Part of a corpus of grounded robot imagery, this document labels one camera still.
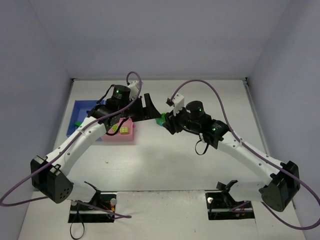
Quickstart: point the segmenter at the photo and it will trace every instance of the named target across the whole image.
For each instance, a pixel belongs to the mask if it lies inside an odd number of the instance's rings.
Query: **pink box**
[[[127,121],[125,121],[122,125],[122,127],[128,127],[129,128],[129,134],[120,134],[120,132],[118,132],[116,135],[114,136],[109,136],[109,135],[103,135],[101,137],[102,141],[105,142],[132,142],[134,140],[134,128],[135,128],[135,124],[132,122],[132,119],[129,118]],[[114,131],[112,129],[110,129],[108,131],[109,134],[113,134]]]

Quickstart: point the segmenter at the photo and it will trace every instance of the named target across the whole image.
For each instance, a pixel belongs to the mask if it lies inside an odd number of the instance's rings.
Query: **robotic arm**
[[[67,176],[80,156],[98,138],[106,134],[113,125],[117,124],[120,118],[130,117],[133,122],[160,118],[161,114],[153,105],[149,93],[144,94],[145,106],[142,105],[140,96],[134,104],[124,112],[114,115],[102,121],[98,121],[90,128],[87,125],[93,121],[107,116],[127,106],[138,94],[138,81],[128,86],[112,85],[113,94],[106,100],[106,104],[100,104],[107,93],[97,102],[97,105],[88,112],[87,117],[81,126],[59,147],[50,152],[45,158],[36,156],[30,163],[31,173],[52,161],[66,146],[71,145],[61,157],[45,170],[32,177],[32,185],[41,191],[48,198],[59,204],[64,200],[82,201],[97,205],[100,201],[100,191],[90,183],[71,182]]]
[[[261,184],[255,184],[253,193],[248,194],[248,192],[246,192],[246,199],[263,201],[277,212],[284,211],[300,189],[300,184],[252,154],[243,146],[243,143],[250,146],[250,148],[259,155],[268,158],[273,164],[299,178],[299,169],[296,164],[291,161],[285,164],[284,162],[274,159],[251,146],[239,136],[238,139],[241,141],[237,141],[230,132],[227,124],[220,120],[212,119],[210,115],[205,113],[201,101],[192,101],[184,107],[184,97],[180,93],[176,93],[172,101],[168,98],[167,104],[174,106],[174,109],[165,115],[165,123],[163,126],[172,135],[181,131],[198,135],[200,141],[206,143],[207,147],[212,146],[241,162],[261,179]],[[230,205],[234,207],[239,204],[231,197],[229,191],[237,182],[237,180],[233,180],[227,185],[218,182],[216,187],[218,190],[224,192],[225,197],[231,203]]]

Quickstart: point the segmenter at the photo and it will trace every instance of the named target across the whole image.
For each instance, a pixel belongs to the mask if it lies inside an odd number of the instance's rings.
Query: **gray wall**
[[[247,77],[289,0],[30,0],[73,77]]]
[[[320,194],[320,1],[291,0],[249,78],[258,117],[274,157],[294,161]],[[294,199],[302,225],[320,217],[305,190]],[[320,227],[306,231],[319,239]]]
[[[27,0],[0,1],[0,195],[52,149],[71,81]],[[31,197],[28,181],[6,202]],[[27,205],[0,207],[0,239],[19,236]]]

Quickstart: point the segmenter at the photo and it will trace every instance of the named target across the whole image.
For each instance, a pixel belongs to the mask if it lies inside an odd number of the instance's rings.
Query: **white table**
[[[155,107],[168,112],[167,96],[182,80],[144,80],[143,93],[150,93]],[[236,132],[263,150],[245,87],[241,80],[210,80],[219,92],[230,124]],[[96,100],[110,84],[107,80],[76,80],[65,110],[55,146],[66,140],[75,100]],[[217,98],[202,83],[190,83],[180,91],[185,103],[203,102],[207,114],[224,120]],[[228,155],[210,148],[197,156],[198,138],[182,132],[170,135],[154,120],[136,124],[132,143],[96,142],[78,160],[69,174],[72,181],[88,181],[103,191],[118,192],[117,212],[131,219],[115,223],[86,223],[84,240],[95,239],[203,239],[304,240],[301,231],[278,222],[259,202],[253,202],[254,219],[209,221],[204,190],[214,190],[218,181],[256,182],[258,177]],[[41,195],[35,192],[33,197]],[[42,200],[29,204],[19,240],[71,239],[70,203]],[[299,225],[290,204],[280,214]]]

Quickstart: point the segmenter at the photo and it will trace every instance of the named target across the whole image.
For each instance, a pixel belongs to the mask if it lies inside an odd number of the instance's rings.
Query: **blue tray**
[[[71,134],[75,132],[75,130],[78,128],[75,123],[76,122],[83,122],[85,117],[88,115],[87,111],[90,111],[94,108],[94,106],[97,105],[97,100],[76,100],[74,101],[73,110],[69,122],[68,130],[66,131],[67,137],[69,137]]]

